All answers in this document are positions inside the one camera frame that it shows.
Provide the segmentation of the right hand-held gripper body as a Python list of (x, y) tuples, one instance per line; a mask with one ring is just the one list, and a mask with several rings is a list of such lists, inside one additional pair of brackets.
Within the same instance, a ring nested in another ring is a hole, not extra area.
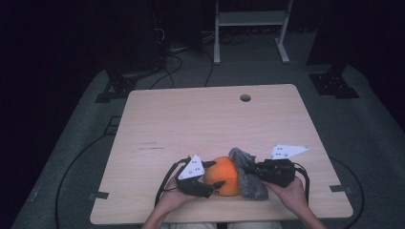
[(308, 150), (309, 146), (274, 145), (270, 159), (265, 159), (261, 163), (261, 168), (265, 169), (261, 176), (266, 182), (285, 188), (294, 180), (295, 173), (298, 172), (304, 177), (306, 185), (309, 186), (307, 170), (302, 165), (290, 160), (293, 156), (298, 156)]

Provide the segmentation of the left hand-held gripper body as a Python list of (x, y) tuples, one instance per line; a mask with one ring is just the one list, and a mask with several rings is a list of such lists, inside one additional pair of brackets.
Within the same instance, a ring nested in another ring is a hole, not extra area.
[(206, 169), (198, 155), (188, 157), (175, 175), (178, 189), (189, 196), (209, 198), (214, 187), (200, 181)]

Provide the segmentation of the orange plush toy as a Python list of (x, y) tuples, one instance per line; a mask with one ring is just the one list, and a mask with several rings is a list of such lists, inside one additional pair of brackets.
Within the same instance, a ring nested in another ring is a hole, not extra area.
[(229, 156), (221, 156), (214, 159), (215, 164), (205, 170), (203, 182), (213, 185), (224, 182), (224, 185), (216, 190), (216, 193), (224, 197), (237, 196), (241, 193), (238, 172), (235, 163)]

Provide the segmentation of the grey fluffy towel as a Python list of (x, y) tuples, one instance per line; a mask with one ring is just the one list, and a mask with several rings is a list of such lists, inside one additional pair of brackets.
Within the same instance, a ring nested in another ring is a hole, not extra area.
[(230, 159), (234, 162), (238, 174), (241, 196), (254, 200), (268, 199), (267, 187), (254, 174), (249, 174), (245, 168), (255, 168), (255, 156), (234, 147), (228, 153)]

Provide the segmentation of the person's left hand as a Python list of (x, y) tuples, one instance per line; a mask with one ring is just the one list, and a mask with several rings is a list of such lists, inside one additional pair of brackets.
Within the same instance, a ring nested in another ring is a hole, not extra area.
[(197, 199), (195, 196), (189, 196), (180, 191), (174, 178), (170, 178), (160, 197), (157, 207), (165, 212), (172, 212), (186, 202)]

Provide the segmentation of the person's right hand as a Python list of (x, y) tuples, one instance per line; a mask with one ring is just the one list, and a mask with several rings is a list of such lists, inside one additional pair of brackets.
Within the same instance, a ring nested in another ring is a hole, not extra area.
[(289, 211), (295, 215), (301, 214), (309, 208), (303, 182), (299, 177), (295, 177), (285, 188), (265, 181), (264, 185), (282, 201)]

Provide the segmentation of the black stand base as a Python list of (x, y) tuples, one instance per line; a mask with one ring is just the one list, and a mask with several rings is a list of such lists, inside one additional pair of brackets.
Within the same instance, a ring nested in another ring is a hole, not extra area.
[(96, 103), (108, 103), (112, 99), (127, 98), (138, 83), (135, 77), (125, 77), (119, 73), (107, 72), (108, 82), (102, 93), (96, 97)]
[(358, 98), (358, 93), (343, 78), (346, 67), (346, 64), (334, 63), (325, 73), (311, 73), (309, 78), (318, 94), (338, 99)]

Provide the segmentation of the white metal stand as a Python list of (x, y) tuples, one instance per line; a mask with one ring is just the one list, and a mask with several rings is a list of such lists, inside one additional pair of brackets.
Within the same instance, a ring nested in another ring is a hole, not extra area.
[(222, 27), (255, 27), (255, 26), (280, 26), (279, 36), (275, 38), (277, 50), (284, 64), (290, 62), (284, 46), (285, 35), (294, 0), (288, 0), (284, 10), (271, 11), (220, 11), (220, 0), (215, 3), (215, 26), (213, 63), (221, 63), (220, 28)]

